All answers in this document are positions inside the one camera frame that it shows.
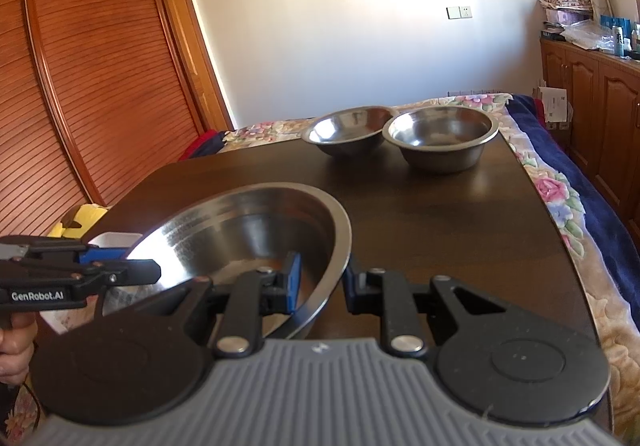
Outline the person's left hand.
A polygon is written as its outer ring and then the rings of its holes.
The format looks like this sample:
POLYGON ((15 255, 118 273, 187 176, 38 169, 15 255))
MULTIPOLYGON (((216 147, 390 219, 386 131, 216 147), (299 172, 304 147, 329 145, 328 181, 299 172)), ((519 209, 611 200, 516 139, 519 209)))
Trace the person's left hand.
POLYGON ((6 385, 22 384, 35 351, 38 325, 35 313, 16 313, 11 327, 1 330, 0 380, 6 385))

